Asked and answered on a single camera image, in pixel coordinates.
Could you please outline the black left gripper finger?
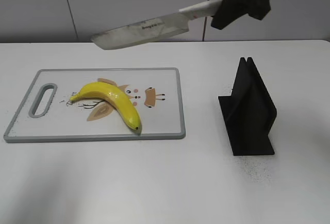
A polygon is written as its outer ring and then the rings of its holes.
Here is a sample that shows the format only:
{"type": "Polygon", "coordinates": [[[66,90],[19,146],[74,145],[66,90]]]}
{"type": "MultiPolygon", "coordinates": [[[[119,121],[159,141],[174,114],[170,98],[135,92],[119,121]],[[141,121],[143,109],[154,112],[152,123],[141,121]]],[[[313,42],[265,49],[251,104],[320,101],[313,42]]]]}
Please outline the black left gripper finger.
{"type": "Polygon", "coordinates": [[[250,0],[222,0],[212,16],[211,27],[222,30],[249,10],[250,0]]]}

